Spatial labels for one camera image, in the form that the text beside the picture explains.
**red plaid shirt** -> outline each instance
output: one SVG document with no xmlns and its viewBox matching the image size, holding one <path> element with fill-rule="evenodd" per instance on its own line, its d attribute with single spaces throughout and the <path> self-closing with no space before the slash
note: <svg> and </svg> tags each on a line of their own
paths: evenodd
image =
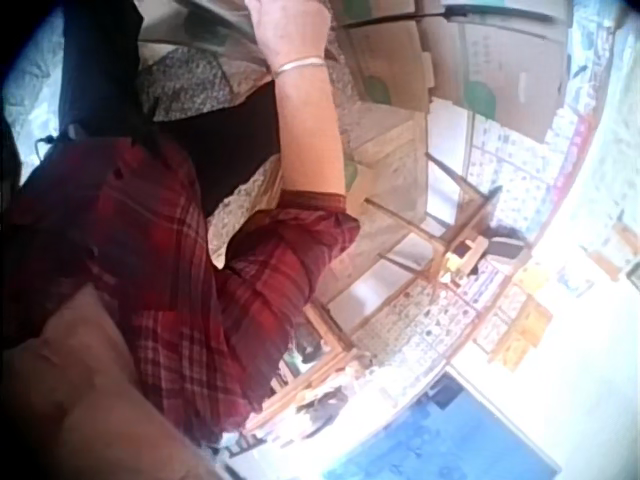
<svg viewBox="0 0 640 480">
<path fill-rule="evenodd" d="M 5 347 L 39 335 L 92 283 L 153 405 L 198 443 L 241 427 L 269 395 L 323 269 L 358 233 L 344 197 L 285 192 L 242 226 L 218 269 L 182 150 L 163 141 L 157 158 L 125 138 L 58 148 L 4 219 Z"/>
</svg>

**chair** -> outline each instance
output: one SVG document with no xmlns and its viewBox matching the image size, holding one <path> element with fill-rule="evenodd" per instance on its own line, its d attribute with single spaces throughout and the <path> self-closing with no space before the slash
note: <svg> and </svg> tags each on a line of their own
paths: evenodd
<svg viewBox="0 0 640 480">
<path fill-rule="evenodd" d="M 434 282 L 441 279 L 443 275 L 447 273 L 446 269 L 448 261 L 455 257 L 453 250 L 461 243 L 467 242 L 469 244 L 470 249 L 468 255 L 471 255 L 471 257 L 474 258 L 480 257 L 482 251 L 479 251 L 479 249 L 482 246 L 486 248 L 486 243 L 483 240 L 479 240 L 479 237 L 481 237 L 481 233 L 491 222 L 496 206 L 500 200 L 502 187 L 493 188 L 485 195 L 474 185 L 469 183 L 469 181 L 467 181 L 462 175 L 456 173 L 448 165 L 444 164 L 433 155 L 427 154 L 427 159 L 444 172 L 451 180 L 453 180 L 463 193 L 462 208 L 459 209 L 453 225 L 447 226 L 446 224 L 443 224 L 442 221 L 431 216 L 438 223 L 447 227 L 441 236 L 427 232 L 421 226 L 404 218 L 400 214 L 390 210 L 384 205 L 381 205 L 375 200 L 367 198 L 365 202 L 433 246 L 433 256 L 426 271 L 417 270 L 398 260 L 391 259 L 386 255 L 381 258 L 409 273 L 412 273 L 413 275 L 418 275 L 429 282 Z M 465 255 L 465 258 L 457 259 L 455 263 L 465 265 L 466 269 L 468 264 L 471 263 L 471 257 L 467 258 L 467 255 Z"/>
</svg>

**person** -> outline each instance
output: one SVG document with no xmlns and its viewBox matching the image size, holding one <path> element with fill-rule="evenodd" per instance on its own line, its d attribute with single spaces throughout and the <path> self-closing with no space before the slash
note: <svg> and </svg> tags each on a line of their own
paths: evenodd
<svg viewBox="0 0 640 480">
<path fill-rule="evenodd" d="M 322 60 L 329 13 L 246 3 L 275 81 L 154 124 L 134 86 L 133 1 L 63 2 L 62 133 L 2 230 L 3 409 L 62 478 L 214 478 L 195 446 L 260 409 L 320 275 L 358 234 Z M 274 151 L 279 203 L 218 269 L 205 217 Z"/>
</svg>

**hand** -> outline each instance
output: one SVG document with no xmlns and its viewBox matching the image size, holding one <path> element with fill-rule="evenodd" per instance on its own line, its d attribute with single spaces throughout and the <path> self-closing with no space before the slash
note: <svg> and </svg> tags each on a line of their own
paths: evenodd
<svg viewBox="0 0 640 480">
<path fill-rule="evenodd" d="M 331 17 L 317 0 L 245 2 L 258 46 L 272 71 L 301 58 L 324 58 Z"/>
</svg>

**bracelet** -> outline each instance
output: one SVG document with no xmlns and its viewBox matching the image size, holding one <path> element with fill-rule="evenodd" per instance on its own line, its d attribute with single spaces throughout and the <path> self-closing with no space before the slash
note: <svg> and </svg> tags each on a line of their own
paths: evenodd
<svg viewBox="0 0 640 480">
<path fill-rule="evenodd" d="M 299 60 L 293 60 L 292 62 L 287 62 L 282 65 L 278 70 L 273 73 L 274 78 L 278 78 L 284 72 L 288 70 L 294 70 L 296 68 L 302 67 L 326 67 L 327 63 L 324 61 L 322 57 L 306 57 L 301 58 Z"/>
</svg>

